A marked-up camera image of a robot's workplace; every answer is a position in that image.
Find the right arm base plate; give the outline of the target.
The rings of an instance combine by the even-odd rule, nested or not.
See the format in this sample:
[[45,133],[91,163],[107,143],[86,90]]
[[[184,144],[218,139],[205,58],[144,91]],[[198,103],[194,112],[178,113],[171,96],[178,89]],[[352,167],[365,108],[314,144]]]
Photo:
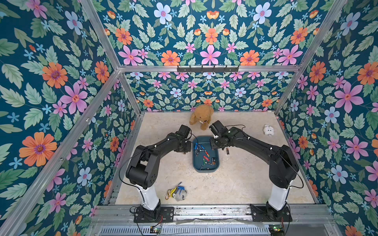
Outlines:
[[292,222],[288,204],[281,210],[276,210],[268,203],[263,206],[250,204],[251,215],[254,222]]

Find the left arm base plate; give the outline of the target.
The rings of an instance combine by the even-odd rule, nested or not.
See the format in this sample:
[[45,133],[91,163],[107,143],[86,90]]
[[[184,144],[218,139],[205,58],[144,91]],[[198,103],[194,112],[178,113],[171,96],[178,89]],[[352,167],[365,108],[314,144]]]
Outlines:
[[147,210],[138,206],[134,212],[134,223],[171,223],[174,218],[174,207],[157,206],[155,210]]

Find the teal plastic storage tray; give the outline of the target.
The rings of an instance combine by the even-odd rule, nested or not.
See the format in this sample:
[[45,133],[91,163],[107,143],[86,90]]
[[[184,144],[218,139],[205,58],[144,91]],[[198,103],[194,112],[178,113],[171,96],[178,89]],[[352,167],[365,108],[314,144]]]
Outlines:
[[215,172],[220,166],[218,149],[213,149],[213,136],[195,137],[193,140],[193,167],[199,173]]

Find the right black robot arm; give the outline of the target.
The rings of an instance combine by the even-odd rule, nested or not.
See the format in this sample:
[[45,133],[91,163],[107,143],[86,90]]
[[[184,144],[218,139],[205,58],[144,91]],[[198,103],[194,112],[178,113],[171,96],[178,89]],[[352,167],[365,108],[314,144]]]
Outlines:
[[279,147],[265,143],[234,126],[227,128],[220,121],[214,122],[209,128],[213,133],[213,138],[210,139],[211,148],[240,148],[269,165],[269,179],[273,186],[267,207],[274,212],[284,209],[291,184],[299,172],[291,148],[287,145]]

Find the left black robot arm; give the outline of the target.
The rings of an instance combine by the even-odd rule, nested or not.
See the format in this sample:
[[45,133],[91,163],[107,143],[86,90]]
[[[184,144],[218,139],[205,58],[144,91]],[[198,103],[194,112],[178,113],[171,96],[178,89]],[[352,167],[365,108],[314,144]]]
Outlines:
[[139,145],[131,156],[125,177],[130,184],[135,186],[141,194],[141,207],[147,211],[157,211],[161,205],[155,190],[155,181],[161,159],[174,151],[177,153],[188,153],[191,151],[192,143],[189,141],[191,129],[182,125],[179,130],[169,133],[167,136],[152,145]]

